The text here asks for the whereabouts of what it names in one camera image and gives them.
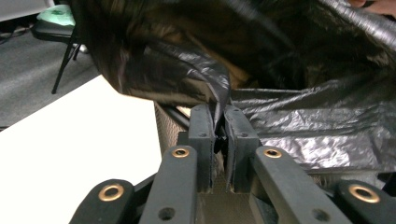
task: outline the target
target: trash bag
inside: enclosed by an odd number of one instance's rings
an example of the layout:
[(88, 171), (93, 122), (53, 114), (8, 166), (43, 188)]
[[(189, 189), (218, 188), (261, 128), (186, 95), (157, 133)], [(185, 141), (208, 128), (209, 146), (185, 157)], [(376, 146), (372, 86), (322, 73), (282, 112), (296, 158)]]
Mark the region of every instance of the trash bag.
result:
[(217, 126), (231, 102), (263, 144), (306, 169), (396, 170), (396, 27), (383, 16), (346, 0), (75, 0), (72, 9), (120, 93), (209, 103)]
[(82, 41), (118, 92), (168, 105), (209, 103), (215, 124), (231, 88), (299, 90), (294, 46), (248, 3), (73, 1)]

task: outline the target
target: white tabletop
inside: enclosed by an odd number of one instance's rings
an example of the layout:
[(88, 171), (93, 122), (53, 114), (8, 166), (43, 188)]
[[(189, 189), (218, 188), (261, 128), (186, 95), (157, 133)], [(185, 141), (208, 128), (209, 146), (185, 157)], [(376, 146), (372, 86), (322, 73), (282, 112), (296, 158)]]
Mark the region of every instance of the white tabletop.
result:
[(0, 133), (0, 223), (68, 223), (97, 184), (160, 163), (153, 103), (99, 76)]

